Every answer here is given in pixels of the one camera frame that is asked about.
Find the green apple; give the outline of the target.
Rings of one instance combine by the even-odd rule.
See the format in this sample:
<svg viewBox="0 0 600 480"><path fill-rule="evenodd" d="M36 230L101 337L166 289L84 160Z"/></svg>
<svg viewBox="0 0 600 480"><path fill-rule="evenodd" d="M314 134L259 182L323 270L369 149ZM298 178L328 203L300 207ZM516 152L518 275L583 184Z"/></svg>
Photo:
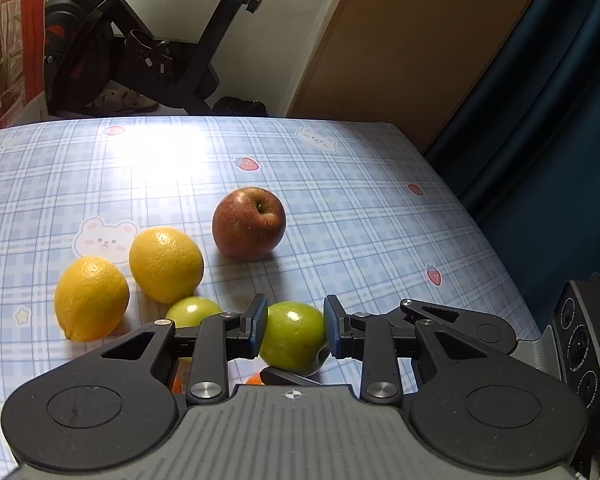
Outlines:
<svg viewBox="0 0 600 480"><path fill-rule="evenodd" d="M311 376L322 367L328 354L320 310L294 301L268 307L268 324L260 348L260 357L268 366Z"/></svg>
<svg viewBox="0 0 600 480"><path fill-rule="evenodd" d="M177 328L195 327L199 326L204 318L221 312L222 309L213 300L191 296L172 304L164 317L173 321Z"/></svg>

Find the orange mandarin front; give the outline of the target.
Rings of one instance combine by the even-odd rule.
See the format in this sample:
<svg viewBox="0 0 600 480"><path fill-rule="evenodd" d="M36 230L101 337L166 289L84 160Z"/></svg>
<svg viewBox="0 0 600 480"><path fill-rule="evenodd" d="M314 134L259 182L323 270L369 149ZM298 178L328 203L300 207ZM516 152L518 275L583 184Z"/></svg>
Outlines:
<svg viewBox="0 0 600 480"><path fill-rule="evenodd" d="M178 360L174 379L172 382L171 391L175 394L182 394L186 391L188 384L190 366L192 365L191 358L181 358Z"/></svg>

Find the orange mandarin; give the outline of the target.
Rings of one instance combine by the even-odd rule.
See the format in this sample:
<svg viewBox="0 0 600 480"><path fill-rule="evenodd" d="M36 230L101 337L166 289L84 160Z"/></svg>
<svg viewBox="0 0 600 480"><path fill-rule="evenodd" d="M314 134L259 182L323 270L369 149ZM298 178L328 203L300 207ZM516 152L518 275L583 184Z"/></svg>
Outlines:
<svg viewBox="0 0 600 480"><path fill-rule="evenodd" d="M264 382L262 382L262 379L260 377L260 374L253 374L251 375L247 381L246 381L247 385L253 385L253 386L263 386Z"/></svg>
<svg viewBox="0 0 600 480"><path fill-rule="evenodd" d="M175 394L182 394L186 391L188 384L190 366L192 365L191 358L181 358L178 360L174 379L172 382L171 391Z"/></svg>

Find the red apple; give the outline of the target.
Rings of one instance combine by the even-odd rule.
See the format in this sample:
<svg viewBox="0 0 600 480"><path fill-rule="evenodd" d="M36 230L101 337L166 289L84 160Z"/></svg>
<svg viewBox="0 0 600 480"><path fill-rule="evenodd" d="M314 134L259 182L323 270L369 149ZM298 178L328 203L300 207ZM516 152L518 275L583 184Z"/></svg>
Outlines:
<svg viewBox="0 0 600 480"><path fill-rule="evenodd" d="M238 261L267 256L282 240L286 214L279 198L265 188L238 188L216 206L212 236L220 254Z"/></svg>

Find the right yellow lemon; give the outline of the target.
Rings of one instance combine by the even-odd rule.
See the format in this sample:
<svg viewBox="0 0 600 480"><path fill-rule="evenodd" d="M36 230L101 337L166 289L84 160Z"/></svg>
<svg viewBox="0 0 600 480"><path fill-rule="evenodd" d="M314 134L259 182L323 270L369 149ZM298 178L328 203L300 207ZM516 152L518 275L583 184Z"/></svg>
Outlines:
<svg viewBox="0 0 600 480"><path fill-rule="evenodd" d="M204 276L198 245L170 226L140 232L131 245L129 265L140 289L159 304L193 296Z"/></svg>

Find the yellow lemon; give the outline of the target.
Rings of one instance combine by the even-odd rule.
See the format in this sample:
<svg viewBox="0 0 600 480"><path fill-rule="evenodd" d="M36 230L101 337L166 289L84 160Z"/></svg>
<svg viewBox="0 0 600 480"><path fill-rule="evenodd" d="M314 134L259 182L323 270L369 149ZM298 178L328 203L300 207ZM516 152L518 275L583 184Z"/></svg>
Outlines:
<svg viewBox="0 0 600 480"><path fill-rule="evenodd" d="M100 257L82 257L61 275L54 309L68 339L90 342L117 328L129 300L128 282L116 266Z"/></svg>
<svg viewBox="0 0 600 480"><path fill-rule="evenodd" d="M193 296L204 276L198 245L170 226L140 232L131 245L129 265L140 289L159 304Z"/></svg>

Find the left yellow lemon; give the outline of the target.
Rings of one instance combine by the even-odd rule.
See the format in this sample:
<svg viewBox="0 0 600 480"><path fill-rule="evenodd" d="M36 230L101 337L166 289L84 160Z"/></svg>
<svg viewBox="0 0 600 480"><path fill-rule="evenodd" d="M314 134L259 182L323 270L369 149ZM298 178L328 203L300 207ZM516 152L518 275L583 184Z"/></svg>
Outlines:
<svg viewBox="0 0 600 480"><path fill-rule="evenodd" d="M129 300L128 282L116 266L100 257L82 257L61 275L54 309L68 339L90 342L117 328Z"/></svg>

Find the dark blue curtain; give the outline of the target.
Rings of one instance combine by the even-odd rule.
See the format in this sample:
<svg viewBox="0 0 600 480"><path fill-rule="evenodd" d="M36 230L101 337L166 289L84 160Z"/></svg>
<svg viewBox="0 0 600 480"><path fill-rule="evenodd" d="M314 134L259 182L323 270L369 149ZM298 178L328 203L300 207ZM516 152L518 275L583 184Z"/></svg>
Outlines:
<svg viewBox="0 0 600 480"><path fill-rule="evenodd" d="M425 155L546 322L600 272L600 0L531 0Z"/></svg>

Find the sandals on floor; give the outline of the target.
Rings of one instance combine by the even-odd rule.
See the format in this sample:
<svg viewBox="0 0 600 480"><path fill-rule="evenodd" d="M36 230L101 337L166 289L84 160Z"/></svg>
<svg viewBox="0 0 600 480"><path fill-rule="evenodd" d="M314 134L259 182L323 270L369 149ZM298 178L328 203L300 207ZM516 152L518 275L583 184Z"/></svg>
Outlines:
<svg viewBox="0 0 600 480"><path fill-rule="evenodd" d="M155 100L146 98L128 88L105 88L92 102L99 115L133 115L154 112L159 107Z"/></svg>

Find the wooden wardrobe panel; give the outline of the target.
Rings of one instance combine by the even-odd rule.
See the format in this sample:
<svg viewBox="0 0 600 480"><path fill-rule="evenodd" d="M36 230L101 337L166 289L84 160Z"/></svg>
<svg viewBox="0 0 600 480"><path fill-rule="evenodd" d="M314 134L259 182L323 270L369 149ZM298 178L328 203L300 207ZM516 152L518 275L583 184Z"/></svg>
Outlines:
<svg viewBox="0 0 600 480"><path fill-rule="evenodd" d="M530 0L338 0L289 116L391 122L422 150Z"/></svg>

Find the black exercise bike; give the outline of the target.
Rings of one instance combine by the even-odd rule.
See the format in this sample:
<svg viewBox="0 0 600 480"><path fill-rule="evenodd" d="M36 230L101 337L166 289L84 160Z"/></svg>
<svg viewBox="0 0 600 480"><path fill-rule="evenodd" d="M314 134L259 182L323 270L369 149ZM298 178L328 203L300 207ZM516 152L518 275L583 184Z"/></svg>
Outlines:
<svg viewBox="0 0 600 480"><path fill-rule="evenodd" d="M44 84L47 109L97 116L110 82L187 114L229 115L208 105L219 85L212 58L240 10L262 0L220 0L196 42L154 36L126 0L48 0Z"/></svg>

